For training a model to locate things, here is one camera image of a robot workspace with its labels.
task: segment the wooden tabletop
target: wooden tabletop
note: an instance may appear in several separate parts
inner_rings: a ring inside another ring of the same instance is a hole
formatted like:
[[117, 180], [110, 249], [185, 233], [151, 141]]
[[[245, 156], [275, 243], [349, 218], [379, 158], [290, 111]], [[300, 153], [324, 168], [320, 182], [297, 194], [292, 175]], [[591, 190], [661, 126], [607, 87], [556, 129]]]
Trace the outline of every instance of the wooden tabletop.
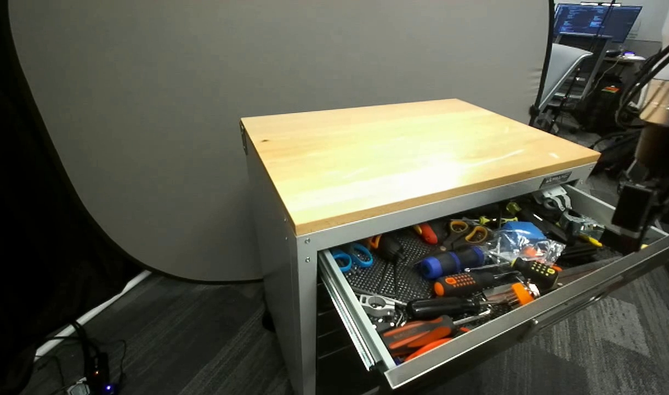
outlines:
[[241, 124], [297, 234], [598, 158], [459, 99], [245, 116]]

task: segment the drawer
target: drawer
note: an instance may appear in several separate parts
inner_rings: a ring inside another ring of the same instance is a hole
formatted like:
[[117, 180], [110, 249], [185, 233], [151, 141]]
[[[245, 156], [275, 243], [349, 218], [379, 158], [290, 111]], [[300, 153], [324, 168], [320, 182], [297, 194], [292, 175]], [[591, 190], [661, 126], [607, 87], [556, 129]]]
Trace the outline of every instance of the drawer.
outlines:
[[[610, 204], [572, 187], [565, 187], [565, 190], [578, 212], [593, 217], [601, 223], [610, 223], [614, 211]], [[638, 252], [598, 255], [598, 259], [591, 262], [563, 267], [560, 274], [560, 285], [553, 288], [551, 292], [545, 292], [541, 296], [533, 299], [526, 305], [514, 306], [505, 313], [483, 321], [470, 330], [461, 335], [451, 335], [446, 344], [413, 359], [399, 359], [388, 350], [381, 333], [377, 333], [375, 322], [357, 301], [357, 294], [350, 285], [356, 280], [343, 274], [332, 249], [323, 249], [319, 255], [319, 266], [320, 266], [320, 283], [327, 290], [344, 329], [349, 330], [349, 338], [356, 350], [359, 352], [361, 363], [372, 373], [381, 373], [391, 387], [399, 387], [417, 376], [424, 376], [425, 373], [436, 370], [448, 361], [470, 355], [471, 350], [485, 344], [493, 344], [493, 341], [502, 344], [507, 338], [511, 339], [515, 333], [526, 333], [553, 321], [560, 321], [565, 313], [584, 306], [586, 302], [596, 301], [604, 294], [616, 290], [618, 285], [631, 280], [633, 277], [641, 277], [648, 270], [669, 260], [669, 234], [664, 234], [658, 228], [652, 228], [646, 240], [648, 248]], [[406, 296], [408, 294], [420, 296], [417, 292], [420, 285], [411, 285], [403, 280], [379, 283], [381, 292], [377, 294], [391, 296], [391, 292], [394, 294], [398, 288], [413, 288], [406, 290]]]

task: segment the tool drawer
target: tool drawer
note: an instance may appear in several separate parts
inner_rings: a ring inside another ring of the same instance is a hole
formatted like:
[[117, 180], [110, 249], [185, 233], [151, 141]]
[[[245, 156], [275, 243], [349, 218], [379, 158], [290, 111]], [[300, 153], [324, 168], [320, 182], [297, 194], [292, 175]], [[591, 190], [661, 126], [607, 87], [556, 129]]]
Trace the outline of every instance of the tool drawer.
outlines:
[[[443, 249], [425, 238], [427, 234], [424, 234], [422, 225], [408, 225], [323, 249], [319, 255], [320, 283], [361, 363], [381, 373], [391, 387], [399, 387], [483, 344], [563, 318], [574, 306], [662, 262], [662, 255], [669, 255], [669, 236], [658, 228], [646, 234], [648, 248], [624, 252], [610, 240], [612, 228], [607, 223], [614, 209], [574, 187], [560, 189], [568, 194], [572, 221], [586, 218], [584, 228], [574, 231], [574, 223], [556, 221], [547, 211], [538, 212], [535, 209], [551, 205], [547, 202], [529, 204], [526, 209], [526, 202], [540, 202], [538, 194], [547, 194], [545, 190], [424, 223], [435, 223], [435, 236], [448, 240], [451, 238], [451, 225], [443, 233], [443, 225], [436, 223], [483, 212], [492, 217], [497, 205], [519, 205], [525, 211], [523, 218], [507, 217], [502, 228], [507, 233], [507, 223], [526, 223], [526, 215], [533, 217], [533, 231], [540, 231], [551, 246], [561, 246], [557, 259], [551, 260], [557, 272], [551, 274], [519, 270], [515, 257], [502, 257], [492, 249], [497, 246], [497, 234], [505, 236], [505, 233], [492, 228], [492, 218], [485, 218], [485, 228], [492, 231], [493, 238], [481, 238], [481, 243], [462, 248]], [[571, 233], [571, 240], [556, 236], [561, 231]], [[372, 240], [384, 236], [394, 236], [394, 252], [401, 248], [403, 259], [391, 262], [388, 252], [381, 255], [379, 246], [375, 249]], [[478, 246], [483, 246], [483, 262], [476, 260], [478, 257], [467, 255]], [[446, 272], [431, 274], [427, 266], [438, 266], [438, 260]], [[493, 283], [478, 283], [476, 288], [467, 288], [462, 280], [443, 283], [443, 279], [490, 277]]]

